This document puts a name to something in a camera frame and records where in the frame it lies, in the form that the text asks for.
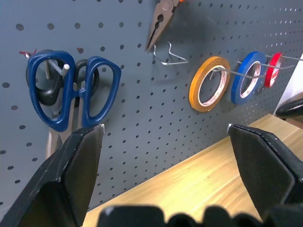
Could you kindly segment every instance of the orange tape roll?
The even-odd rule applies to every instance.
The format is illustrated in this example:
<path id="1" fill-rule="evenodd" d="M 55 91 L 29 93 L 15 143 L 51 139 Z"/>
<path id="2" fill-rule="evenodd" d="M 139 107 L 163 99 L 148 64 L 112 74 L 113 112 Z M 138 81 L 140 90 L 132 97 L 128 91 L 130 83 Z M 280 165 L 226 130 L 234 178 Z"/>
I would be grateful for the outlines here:
<path id="1" fill-rule="evenodd" d="M 199 96 L 201 85 L 203 84 L 203 81 L 206 76 L 214 69 L 220 68 L 231 70 L 231 67 L 226 59 L 214 56 L 207 59 L 195 74 L 189 89 L 189 102 L 191 107 L 195 110 L 198 110 L 200 112 L 210 111 L 217 105 L 217 103 L 222 98 L 224 92 L 227 89 L 228 82 L 230 79 L 230 75 L 226 71 L 221 71 L 220 84 L 214 95 L 209 100 L 207 100 L 206 102 L 201 102 Z"/>

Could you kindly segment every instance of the wire hook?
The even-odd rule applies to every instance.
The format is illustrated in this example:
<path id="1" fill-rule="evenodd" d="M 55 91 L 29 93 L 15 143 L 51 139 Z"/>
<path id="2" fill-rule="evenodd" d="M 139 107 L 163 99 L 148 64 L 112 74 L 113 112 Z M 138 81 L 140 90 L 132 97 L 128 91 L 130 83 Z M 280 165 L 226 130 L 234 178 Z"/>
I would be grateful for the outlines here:
<path id="1" fill-rule="evenodd" d="M 153 46 L 153 55 L 155 56 L 155 58 L 156 58 L 162 65 L 179 65 L 179 64 L 188 63 L 188 60 L 187 60 L 187 59 L 182 58 L 182 57 L 180 57 L 180 56 L 178 56 L 178 55 L 172 53 L 172 52 L 170 51 L 170 50 L 171 50 L 171 43 L 168 42 L 168 44 L 169 44 L 169 55 L 172 55 L 172 56 L 174 56 L 174 57 L 180 58 L 180 59 L 182 59 L 183 61 L 181 61 L 181 62 L 173 62 L 173 63 L 167 63 L 167 62 L 161 61 L 160 58 L 158 58 L 157 55 L 156 55 L 156 49 L 157 49 L 157 47 L 156 47 L 156 45 L 154 45 L 154 46 Z"/>

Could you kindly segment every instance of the red tape roll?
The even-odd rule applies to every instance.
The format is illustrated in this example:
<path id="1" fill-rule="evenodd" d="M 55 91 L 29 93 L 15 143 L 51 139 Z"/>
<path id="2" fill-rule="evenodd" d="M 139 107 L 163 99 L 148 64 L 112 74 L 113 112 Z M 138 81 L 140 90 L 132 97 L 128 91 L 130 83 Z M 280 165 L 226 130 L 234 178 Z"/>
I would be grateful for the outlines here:
<path id="1" fill-rule="evenodd" d="M 270 60 L 269 65 L 280 67 L 282 64 L 282 56 L 283 56 L 283 54 L 280 52 L 275 53 L 274 56 L 272 57 L 272 59 Z M 273 86 L 274 82 L 276 81 L 276 79 L 278 77 L 279 71 L 280 71 L 279 69 L 268 68 L 268 70 L 266 72 L 266 76 L 265 76 L 265 81 L 264 81 L 265 87 Z"/>

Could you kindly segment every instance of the blue scissors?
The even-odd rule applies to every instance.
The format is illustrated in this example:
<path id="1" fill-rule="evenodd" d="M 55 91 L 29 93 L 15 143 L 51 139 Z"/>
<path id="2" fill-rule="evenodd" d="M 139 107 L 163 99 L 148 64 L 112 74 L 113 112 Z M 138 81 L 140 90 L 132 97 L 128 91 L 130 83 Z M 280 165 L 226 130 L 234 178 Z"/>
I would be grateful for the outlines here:
<path id="1" fill-rule="evenodd" d="M 50 118 L 43 112 L 39 103 L 36 87 L 37 68 L 42 62 L 50 59 L 55 59 L 57 62 L 63 62 L 64 65 L 69 66 L 67 74 L 62 79 L 64 84 L 62 101 L 57 100 L 57 103 L 61 106 L 60 114 L 55 118 Z M 96 116 L 92 117 L 90 116 L 89 108 L 93 90 L 94 72 L 98 70 L 97 68 L 101 65 L 107 65 L 111 68 L 113 71 L 113 82 L 104 107 Z M 61 138 L 61 142 L 64 143 L 72 133 L 72 121 L 76 98 L 80 99 L 77 129 L 100 124 L 102 119 L 111 109 L 116 98 L 121 78 L 121 69 L 111 61 L 98 56 L 90 57 L 86 64 L 85 79 L 80 83 L 79 90 L 77 90 L 78 84 L 76 83 L 78 73 L 79 69 L 76 68 L 73 57 L 64 51 L 39 52 L 31 55 L 28 59 L 27 74 L 30 98 L 38 116 L 50 127 L 46 149 L 47 157 L 55 152 L 55 149 L 58 146 L 59 137 Z"/>

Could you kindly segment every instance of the scissor handle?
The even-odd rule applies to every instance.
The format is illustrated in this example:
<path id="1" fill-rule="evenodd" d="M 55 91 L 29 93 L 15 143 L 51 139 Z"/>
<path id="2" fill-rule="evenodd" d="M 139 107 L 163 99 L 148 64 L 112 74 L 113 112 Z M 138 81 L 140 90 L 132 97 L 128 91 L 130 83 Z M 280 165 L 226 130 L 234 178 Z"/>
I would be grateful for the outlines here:
<path id="1" fill-rule="evenodd" d="M 39 64 L 48 59 L 58 59 L 70 66 L 67 74 L 64 77 L 64 90 L 61 114 L 57 118 L 48 117 L 42 110 L 39 98 L 36 92 L 36 72 Z M 29 94 L 32 100 L 34 109 L 41 120 L 49 127 L 56 131 L 65 131 L 68 127 L 70 114 L 71 100 L 76 96 L 76 91 L 73 90 L 75 61 L 73 57 L 65 51 L 41 52 L 32 55 L 28 59 L 27 71 L 29 80 Z"/>
<path id="2" fill-rule="evenodd" d="M 47 52 L 53 52 L 53 50 L 44 50 L 39 53 L 47 53 Z M 63 67 L 64 63 L 58 59 L 55 59 L 58 63 L 58 66 L 60 68 Z M 28 71 L 26 69 L 25 77 L 27 81 L 27 86 L 29 86 L 29 79 L 28 79 Z M 50 80 L 53 81 L 53 85 L 51 87 L 48 87 L 47 89 L 40 89 L 36 86 L 36 93 L 39 99 L 39 102 L 46 106 L 52 106 L 56 103 L 56 100 L 58 98 L 59 90 L 63 87 L 63 80 L 62 76 L 54 70 L 54 72 L 50 73 Z"/>
<path id="3" fill-rule="evenodd" d="M 104 107 L 96 116 L 91 117 L 89 114 L 90 112 L 89 108 L 90 108 L 90 97 L 92 94 L 93 75 L 95 70 L 101 65 L 107 65 L 111 68 L 111 70 L 113 71 L 113 82 Z M 101 120 L 107 115 L 116 98 L 119 88 L 120 78 L 121 78 L 121 69 L 119 68 L 119 66 L 115 65 L 111 61 L 98 56 L 90 57 L 88 59 L 88 63 L 86 66 L 85 88 L 79 91 L 79 97 L 83 98 L 83 112 L 82 112 L 83 128 L 100 124 Z"/>
<path id="4" fill-rule="evenodd" d="M 82 82 L 81 80 L 79 80 L 79 72 L 80 72 L 80 69 L 83 68 L 84 66 L 87 66 L 87 59 L 79 60 L 75 64 L 74 82 L 78 85 L 78 87 L 81 87 L 81 82 Z M 99 71 L 98 71 L 98 69 L 96 69 L 94 71 L 94 79 L 93 79 L 93 85 L 92 85 L 93 89 L 92 89 L 92 92 L 91 92 L 91 96 L 92 97 L 93 97 L 93 95 L 95 94 L 95 92 L 96 92 L 96 90 L 98 88 L 99 80 L 100 80 L 99 77 L 100 77 Z M 76 99 L 75 99 L 75 107 L 79 107 L 79 101 L 80 101 L 80 98 L 76 97 Z"/>

